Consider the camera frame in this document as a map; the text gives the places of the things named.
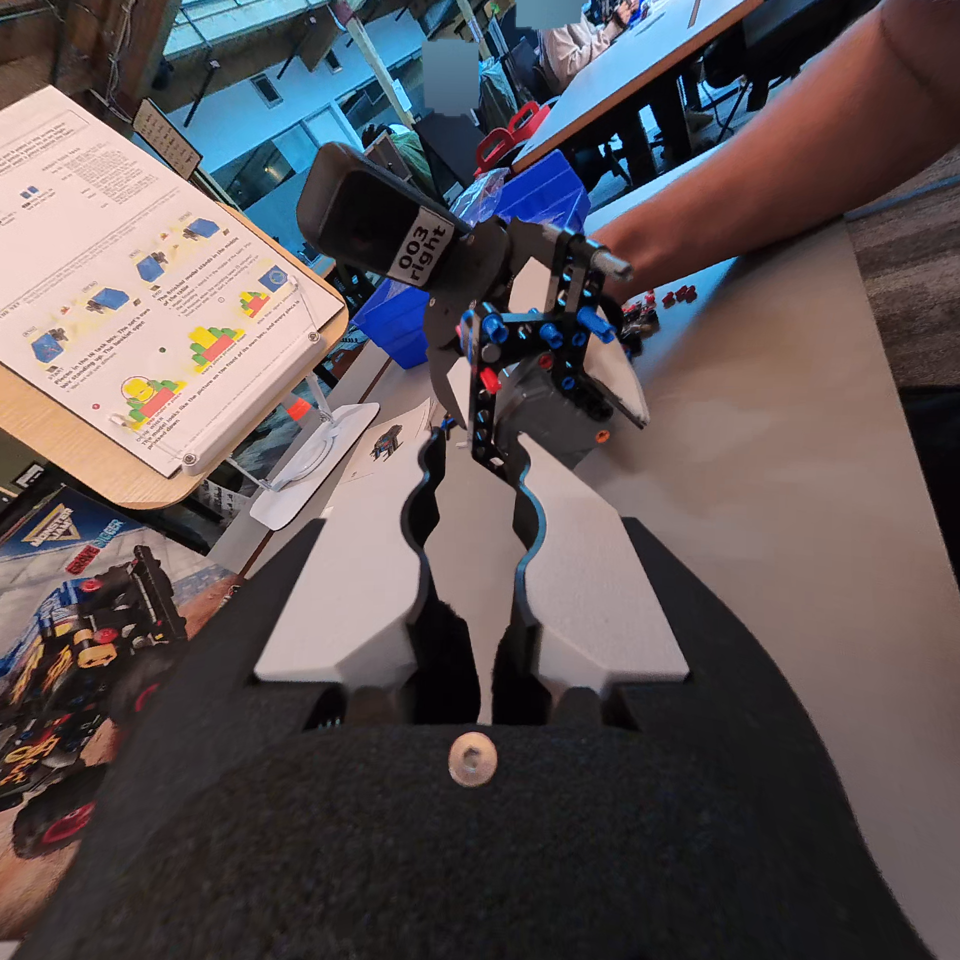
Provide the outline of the grey table with wooden edge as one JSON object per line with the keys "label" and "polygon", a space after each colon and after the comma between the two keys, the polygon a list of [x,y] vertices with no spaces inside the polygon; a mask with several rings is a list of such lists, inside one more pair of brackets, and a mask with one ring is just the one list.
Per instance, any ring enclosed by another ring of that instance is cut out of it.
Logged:
{"label": "grey table with wooden edge", "polygon": [[513,162],[513,172],[570,146],[621,106],[640,107],[644,90],[662,77],[677,78],[687,60],[760,6],[761,1],[667,2],[573,78]]}

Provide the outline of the white board stand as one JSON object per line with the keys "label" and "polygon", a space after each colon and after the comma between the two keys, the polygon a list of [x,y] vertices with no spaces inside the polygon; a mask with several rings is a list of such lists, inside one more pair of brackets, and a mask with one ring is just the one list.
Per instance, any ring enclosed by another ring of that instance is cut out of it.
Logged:
{"label": "white board stand", "polygon": [[306,375],[314,410],[299,423],[297,438],[267,479],[258,478],[234,456],[234,469],[258,488],[249,507],[251,518],[272,532],[281,530],[304,509],[333,470],[349,454],[379,413],[377,402],[342,405],[336,409],[323,392],[315,372]]}

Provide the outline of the small black red lego pieces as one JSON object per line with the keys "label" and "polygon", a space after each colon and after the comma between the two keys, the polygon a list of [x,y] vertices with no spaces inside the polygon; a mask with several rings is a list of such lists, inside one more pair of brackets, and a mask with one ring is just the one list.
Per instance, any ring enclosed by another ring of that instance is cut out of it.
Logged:
{"label": "small black red lego pieces", "polygon": [[646,341],[661,328],[657,301],[656,292],[650,290],[622,305],[618,340],[631,358],[642,355]]}

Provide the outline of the lego set box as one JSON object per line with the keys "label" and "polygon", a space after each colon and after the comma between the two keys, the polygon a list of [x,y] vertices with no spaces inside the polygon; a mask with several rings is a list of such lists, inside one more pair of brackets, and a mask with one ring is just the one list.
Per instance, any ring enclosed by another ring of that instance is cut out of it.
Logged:
{"label": "lego set box", "polygon": [[81,839],[120,744],[240,583],[64,484],[2,516],[2,841],[18,859]]}

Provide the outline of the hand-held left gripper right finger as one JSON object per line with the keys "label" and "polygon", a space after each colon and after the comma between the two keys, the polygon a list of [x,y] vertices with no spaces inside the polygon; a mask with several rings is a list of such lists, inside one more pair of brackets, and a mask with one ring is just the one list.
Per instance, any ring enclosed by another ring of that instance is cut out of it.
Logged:
{"label": "hand-held left gripper right finger", "polygon": [[532,672],[546,687],[682,682],[690,667],[623,518],[527,434],[517,507],[533,538],[515,598],[534,620]]}

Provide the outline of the person's right forearm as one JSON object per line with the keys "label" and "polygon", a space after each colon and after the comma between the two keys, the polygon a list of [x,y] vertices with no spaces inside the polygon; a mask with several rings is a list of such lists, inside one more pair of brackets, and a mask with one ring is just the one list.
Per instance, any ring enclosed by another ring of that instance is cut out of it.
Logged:
{"label": "person's right forearm", "polygon": [[959,3],[887,1],[724,146],[595,235],[619,305],[882,197],[959,138]]}

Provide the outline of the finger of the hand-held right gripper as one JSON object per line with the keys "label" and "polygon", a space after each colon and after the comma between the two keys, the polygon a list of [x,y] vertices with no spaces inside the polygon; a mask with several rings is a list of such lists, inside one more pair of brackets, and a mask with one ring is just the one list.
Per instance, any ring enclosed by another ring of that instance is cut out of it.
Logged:
{"label": "finger of the hand-held right gripper", "polygon": [[588,341],[582,369],[623,417],[639,429],[649,425],[649,407],[623,344]]}
{"label": "finger of the hand-held right gripper", "polygon": [[454,417],[465,431],[471,431],[472,377],[475,361],[478,360],[478,341],[474,330],[466,330],[461,336],[448,331],[438,340],[429,330],[427,339],[427,367],[431,385],[443,410]]}

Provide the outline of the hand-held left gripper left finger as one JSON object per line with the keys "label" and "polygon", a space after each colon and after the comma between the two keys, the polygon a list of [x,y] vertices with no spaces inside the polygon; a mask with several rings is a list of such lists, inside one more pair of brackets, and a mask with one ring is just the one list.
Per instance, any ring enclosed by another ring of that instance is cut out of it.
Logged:
{"label": "hand-held left gripper left finger", "polygon": [[402,433],[390,457],[342,475],[254,666],[259,681],[401,687],[416,672],[411,631],[430,576],[410,512],[433,493],[432,447],[445,453],[438,429]]}

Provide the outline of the lego instruction booklet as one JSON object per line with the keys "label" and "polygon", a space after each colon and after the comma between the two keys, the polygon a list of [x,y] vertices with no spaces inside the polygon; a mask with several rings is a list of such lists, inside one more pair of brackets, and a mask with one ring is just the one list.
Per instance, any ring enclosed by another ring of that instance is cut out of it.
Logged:
{"label": "lego instruction booklet", "polygon": [[420,449],[431,436],[436,405],[435,399],[427,398],[414,409],[369,427],[346,461],[342,483],[381,474],[394,460],[417,462]]}

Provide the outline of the white hanging sign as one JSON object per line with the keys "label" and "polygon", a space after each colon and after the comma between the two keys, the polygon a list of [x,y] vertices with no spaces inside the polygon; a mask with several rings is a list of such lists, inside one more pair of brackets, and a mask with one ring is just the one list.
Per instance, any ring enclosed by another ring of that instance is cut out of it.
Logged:
{"label": "white hanging sign", "polygon": [[189,181],[196,173],[202,155],[152,99],[144,98],[139,103],[131,126],[175,174]]}

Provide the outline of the blue storage bin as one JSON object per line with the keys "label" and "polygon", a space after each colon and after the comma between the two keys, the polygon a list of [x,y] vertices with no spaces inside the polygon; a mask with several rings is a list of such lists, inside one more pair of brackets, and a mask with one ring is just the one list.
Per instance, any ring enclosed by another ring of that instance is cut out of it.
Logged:
{"label": "blue storage bin", "polygon": [[481,292],[467,286],[445,287],[434,282],[430,288],[418,288],[394,279],[384,279],[372,297],[353,318],[355,326],[404,370],[428,362],[425,314],[432,297],[452,298],[462,310],[470,302],[479,302]]}
{"label": "blue storage bin", "polygon": [[553,150],[520,174],[510,174],[494,216],[504,221],[552,225],[584,232],[589,192],[560,150]]}

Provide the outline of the clear plastic bag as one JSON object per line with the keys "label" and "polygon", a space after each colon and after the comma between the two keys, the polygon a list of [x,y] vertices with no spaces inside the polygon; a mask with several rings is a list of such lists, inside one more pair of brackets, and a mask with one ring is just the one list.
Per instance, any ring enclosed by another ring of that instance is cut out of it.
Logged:
{"label": "clear plastic bag", "polygon": [[449,211],[471,228],[497,213],[503,188],[512,173],[510,167],[499,167],[480,174],[450,204]]}

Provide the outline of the lego chassis with grey motor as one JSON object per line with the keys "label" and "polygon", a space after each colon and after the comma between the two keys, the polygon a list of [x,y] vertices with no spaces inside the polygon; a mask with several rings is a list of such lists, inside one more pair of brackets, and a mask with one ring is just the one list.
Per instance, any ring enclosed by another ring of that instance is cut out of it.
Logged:
{"label": "lego chassis with grey motor", "polygon": [[572,470],[606,443],[614,414],[623,417],[583,365],[589,341],[619,341],[621,308],[604,287],[606,280],[630,282],[633,266],[582,233],[543,226],[558,232],[553,265],[531,259],[547,270],[543,305],[516,311],[482,301],[458,328],[461,336],[473,330],[478,341],[471,456],[510,482],[520,476],[520,434]]}

